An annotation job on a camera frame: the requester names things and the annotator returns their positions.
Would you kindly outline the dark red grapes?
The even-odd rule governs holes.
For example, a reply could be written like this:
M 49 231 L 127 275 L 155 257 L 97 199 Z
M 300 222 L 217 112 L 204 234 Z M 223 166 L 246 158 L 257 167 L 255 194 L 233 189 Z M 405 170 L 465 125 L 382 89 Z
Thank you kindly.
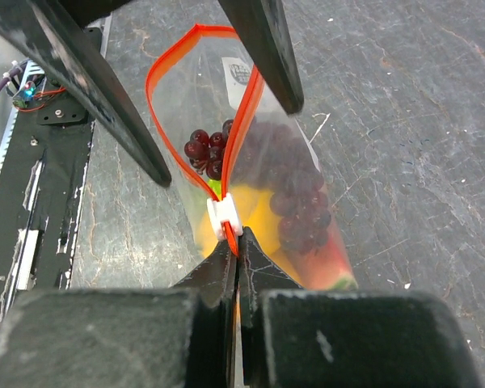
M 329 239 L 324 178 L 294 124 L 253 120 L 230 177 L 243 226 L 261 248 L 304 256 Z

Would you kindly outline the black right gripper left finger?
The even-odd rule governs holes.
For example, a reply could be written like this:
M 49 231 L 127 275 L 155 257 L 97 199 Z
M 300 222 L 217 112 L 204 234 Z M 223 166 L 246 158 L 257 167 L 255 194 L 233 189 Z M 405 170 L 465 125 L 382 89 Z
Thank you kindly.
M 218 243 L 175 287 L 196 295 L 185 386 L 232 387 L 238 264 L 228 242 Z

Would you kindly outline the green bumpy fruit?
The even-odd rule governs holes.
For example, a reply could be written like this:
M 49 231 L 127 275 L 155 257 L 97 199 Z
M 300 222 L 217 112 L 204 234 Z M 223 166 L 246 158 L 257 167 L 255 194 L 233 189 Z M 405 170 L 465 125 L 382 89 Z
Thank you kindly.
M 221 181 L 215 179 L 202 179 L 200 183 L 195 182 L 195 186 L 204 194 L 207 198 L 215 201 L 222 199 L 221 195 Z

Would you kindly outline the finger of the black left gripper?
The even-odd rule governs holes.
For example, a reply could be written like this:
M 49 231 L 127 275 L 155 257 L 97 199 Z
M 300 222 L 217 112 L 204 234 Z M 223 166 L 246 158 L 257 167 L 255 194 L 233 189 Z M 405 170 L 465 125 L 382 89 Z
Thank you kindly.
M 85 28 L 123 1 L 0 1 L 0 36 L 85 107 L 159 186 L 171 173 L 111 66 Z
M 219 4 L 285 112 L 301 112 L 304 91 L 283 2 L 220 0 Z

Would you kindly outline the watermelon slice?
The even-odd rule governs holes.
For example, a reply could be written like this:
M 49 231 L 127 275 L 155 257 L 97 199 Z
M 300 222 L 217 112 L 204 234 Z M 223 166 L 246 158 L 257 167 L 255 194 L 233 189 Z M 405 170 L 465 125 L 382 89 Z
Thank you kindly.
M 305 288 L 354 290 L 358 288 L 347 251 L 338 231 L 329 234 L 324 247 L 301 257 L 297 272 Z

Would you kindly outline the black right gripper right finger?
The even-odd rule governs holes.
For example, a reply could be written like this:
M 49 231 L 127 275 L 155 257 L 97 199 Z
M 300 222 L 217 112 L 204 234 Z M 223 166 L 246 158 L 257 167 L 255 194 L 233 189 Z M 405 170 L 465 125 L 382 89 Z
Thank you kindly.
M 239 312 L 244 384 L 257 386 L 259 369 L 258 296 L 269 289 L 301 289 L 302 286 L 275 264 L 262 250 L 250 227 L 243 228 L 238 242 Z

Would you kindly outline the clear zip top bag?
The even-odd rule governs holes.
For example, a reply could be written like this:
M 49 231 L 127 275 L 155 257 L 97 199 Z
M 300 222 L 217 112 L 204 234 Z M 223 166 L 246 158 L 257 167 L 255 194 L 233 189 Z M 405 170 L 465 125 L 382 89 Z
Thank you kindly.
M 312 145 L 232 27 L 193 26 L 153 64 L 145 92 L 202 257 L 231 233 L 208 213 L 230 196 L 264 254 L 301 286 L 357 287 Z

